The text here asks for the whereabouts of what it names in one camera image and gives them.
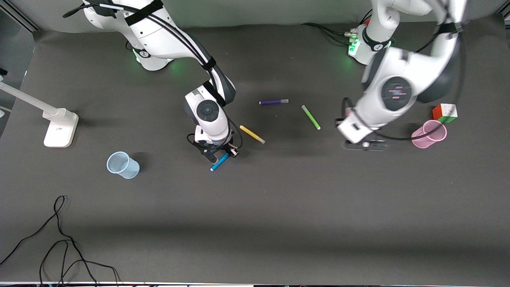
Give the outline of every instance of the rubik's cube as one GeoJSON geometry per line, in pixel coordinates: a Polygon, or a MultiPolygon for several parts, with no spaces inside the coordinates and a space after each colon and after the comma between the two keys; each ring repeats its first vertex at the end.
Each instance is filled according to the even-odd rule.
{"type": "Polygon", "coordinates": [[[440,104],[432,110],[435,120],[449,123],[457,118],[457,107],[454,104],[440,104]]]}

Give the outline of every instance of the gray wall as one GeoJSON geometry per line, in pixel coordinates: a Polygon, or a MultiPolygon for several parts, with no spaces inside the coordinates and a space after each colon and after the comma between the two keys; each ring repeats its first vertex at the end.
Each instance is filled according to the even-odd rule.
{"type": "MultiPolygon", "coordinates": [[[[487,16],[506,0],[468,0],[468,19],[487,16]]],[[[63,19],[62,14],[79,6],[80,0],[12,0],[45,30],[98,31],[82,14],[63,19]]],[[[371,8],[369,0],[163,0],[174,20],[183,28],[225,27],[254,24],[291,25],[304,22],[347,23],[361,20],[371,8]]],[[[402,16],[402,21],[432,21],[432,16],[402,16]]]]}

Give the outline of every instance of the table surface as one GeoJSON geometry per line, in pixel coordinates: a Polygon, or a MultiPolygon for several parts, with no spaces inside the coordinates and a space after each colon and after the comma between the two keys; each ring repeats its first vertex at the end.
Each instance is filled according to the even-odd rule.
{"type": "MultiPolygon", "coordinates": [[[[395,45],[414,50],[433,29],[403,23],[395,45]]],[[[215,172],[185,140],[194,126],[183,98],[208,78],[194,60],[150,73],[120,34],[36,34],[22,90],[80,123],[72,146],[48,149],[47,121],[16,101],[0,138],[0,254],[67,195],[64,231],[123,281],[508,286],[510,51],[501,16],[465,31],[466,82],[448,137],[378,153],[342,149],[334,127],[341,99],[362,94],[364,67],[345,47],[305,26],[189,30],[237,87],[229,116],[267,140],[245,135],[241,155],[215,172]],[[270,99],[290,104],[258,105],[270,99]],[[135,179],[106,170],[119,150],[140,162],[135,179]]],[[[437,103],[416,104],[385,132],[409,136],[437,103]]],[[[52,222],[23,244],[2,281],[37,281],[56,234],[52,222]]],[[[93,272],[113,281],[110,270],[93,272]]],[[[83,267],[69,279],[89,281],[83,267]]]]}

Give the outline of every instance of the cup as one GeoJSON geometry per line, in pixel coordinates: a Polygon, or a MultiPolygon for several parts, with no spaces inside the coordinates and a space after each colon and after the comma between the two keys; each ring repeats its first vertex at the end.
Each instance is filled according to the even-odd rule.
{"type": "Polygon", "coordinates": [[[418,148],[426,149],[431,145],[444,140],[448,134],[446,127],[441,122],[435,121],[433,119],[426,121],[421,128],[413,133],[412,137],[417,137],[429,133],[436,129],[438,126],[441,127],[434,133],[420,139],[413,139],[413,144],[418,148]]]}
{"type": "Polygon", "coordinates": [[[140,165],[125,152],[113,153],[106,162],[106,168],[125,179],[134,178],[140,171],[140,165]]]}

